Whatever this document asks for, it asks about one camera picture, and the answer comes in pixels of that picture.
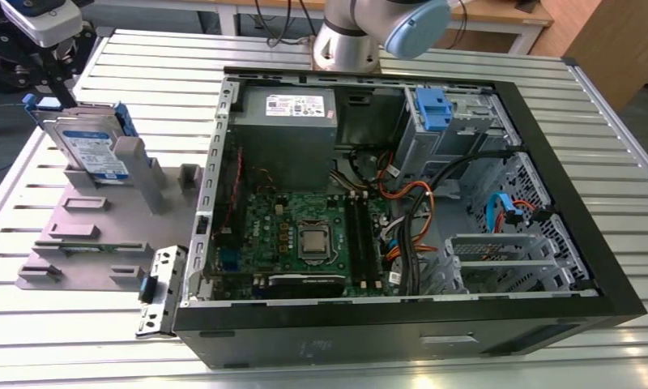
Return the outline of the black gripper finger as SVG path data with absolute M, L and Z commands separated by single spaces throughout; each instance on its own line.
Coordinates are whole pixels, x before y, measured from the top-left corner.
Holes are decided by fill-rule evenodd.
M 65 85 L 70 72 L 54 56 L 25 56 L 17 60 L 14 80 L 17 88 L 40 88 L 49 92 L 66 108 L 74 108 L 77 102 Z

